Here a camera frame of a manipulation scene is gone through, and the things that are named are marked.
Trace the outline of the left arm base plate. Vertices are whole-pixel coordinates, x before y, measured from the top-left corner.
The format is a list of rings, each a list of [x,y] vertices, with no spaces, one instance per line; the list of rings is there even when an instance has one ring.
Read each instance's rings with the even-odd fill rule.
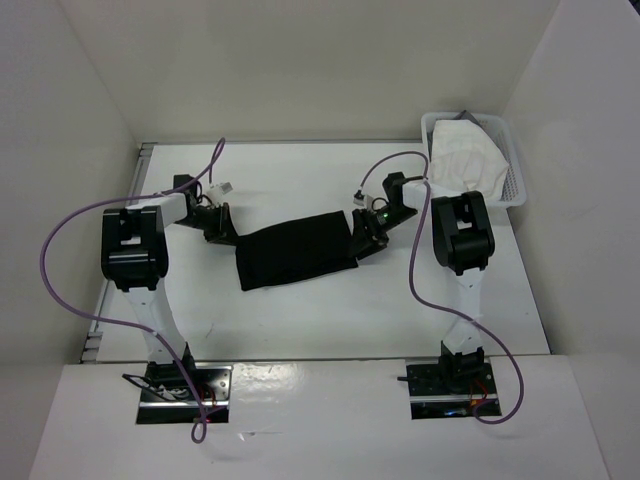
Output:
[[[178,367],[149,363],[144,374],[123,373],[122,378],[138,388],[139,425],[191,424],[199,420],[199,403],[208,424],[229,421],[231,366],[192,366],[187,369],[195,387],[192,392]]]

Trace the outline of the black skirt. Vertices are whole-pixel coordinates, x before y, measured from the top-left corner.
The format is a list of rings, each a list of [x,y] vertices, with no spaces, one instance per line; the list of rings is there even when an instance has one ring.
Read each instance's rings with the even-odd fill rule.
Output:
[[[351,231],[342,211],[291,220],[238,238],[243,291],[301,282],[354,269]]]

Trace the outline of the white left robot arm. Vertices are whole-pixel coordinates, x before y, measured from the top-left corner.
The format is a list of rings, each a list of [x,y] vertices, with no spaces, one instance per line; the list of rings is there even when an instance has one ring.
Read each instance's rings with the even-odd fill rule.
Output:
[[[223,197],[229,182],[203,191],[199,181],[174,177],[173,193],[161,193],[102,216],[101,269],[133,309],[147,347],[147,378],[180,400],[198,390],[199,375],[187,341],[179,332],[165,287],[169,251],[165,230],[181,225],[203,233],[209,243],[231,245],[237,239],[230,207]]]

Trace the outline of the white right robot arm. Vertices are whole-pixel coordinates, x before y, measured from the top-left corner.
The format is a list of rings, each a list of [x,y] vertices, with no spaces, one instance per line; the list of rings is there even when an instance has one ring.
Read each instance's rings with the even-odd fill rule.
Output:
[[[433,253],[445,269],[453,301],[451,307],[431,307],[456,317],[440,343],[436,378],[446,391],[459,393],[480,376],[485,361],[480,293],[495,239],[484,197],[478,191],[457,194],[432,187],[423,177],[401,172],[389,174],[382,186],[386,204],[379,209],[362,192],[354,195],[349,255],[362,260],[382,251],[388,232],[415,215],[420,227],[431,222]]]

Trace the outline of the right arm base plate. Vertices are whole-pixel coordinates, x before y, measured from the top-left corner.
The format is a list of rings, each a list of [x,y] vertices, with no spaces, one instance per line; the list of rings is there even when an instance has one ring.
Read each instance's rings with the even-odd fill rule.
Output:
[[[491,363],[485,361],[477,373],[457,380],[446,380],[436,360],[405,364],[397,377],[408,390],[413,420],[502,415]]]

